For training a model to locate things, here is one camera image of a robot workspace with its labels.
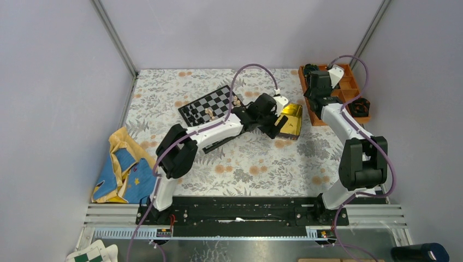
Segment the gold tin box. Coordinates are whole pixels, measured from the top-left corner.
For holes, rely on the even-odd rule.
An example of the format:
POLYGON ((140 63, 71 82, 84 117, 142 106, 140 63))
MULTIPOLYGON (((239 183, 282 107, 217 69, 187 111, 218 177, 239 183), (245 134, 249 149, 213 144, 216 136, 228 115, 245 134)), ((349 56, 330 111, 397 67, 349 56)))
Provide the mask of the gold tin box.
POLYGON ((302 106, 300 104, 288 104, 282 111, 276 124, 286 116, 288 120, 276 135, 279 139, 298 140, 302 127, 302 106))

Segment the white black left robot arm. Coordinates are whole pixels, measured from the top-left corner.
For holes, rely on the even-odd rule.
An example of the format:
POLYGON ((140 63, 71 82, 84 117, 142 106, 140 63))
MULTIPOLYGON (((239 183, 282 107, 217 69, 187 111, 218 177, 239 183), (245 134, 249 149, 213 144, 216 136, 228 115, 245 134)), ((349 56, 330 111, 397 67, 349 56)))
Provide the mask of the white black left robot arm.
POLYGON ((150 195, 149 218, 156 224, 169 219, 168 208, 173 203, 177 179, 191 170, 200 150, 256 128, 275 138, 288 121, 281 115, 288 104, 288 98, 280 94, 264 93, 248 106, 230 105, 225 116, 211 122, 189 128, 180 124, 172 126, 156 151, 157 160, 152 169, 156 183, 150 195))

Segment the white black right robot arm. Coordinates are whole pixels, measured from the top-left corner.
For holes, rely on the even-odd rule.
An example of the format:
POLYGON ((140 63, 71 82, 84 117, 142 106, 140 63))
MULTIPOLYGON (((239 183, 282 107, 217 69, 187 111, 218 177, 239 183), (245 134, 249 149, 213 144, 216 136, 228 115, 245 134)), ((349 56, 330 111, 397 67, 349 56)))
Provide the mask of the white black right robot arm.
POLYGON ((313 210, 314 220, 326 225, 337 209, 351 196, 383 184, 387 180, 387 141, 367 132, 332 94, 344 76, 344 69, 332 65, 321 70, 308 64, 302 70, 306 80, 305 98, 311 112, 327 124, 343 143, 339 180, 320 195, 321 205, 313 210))

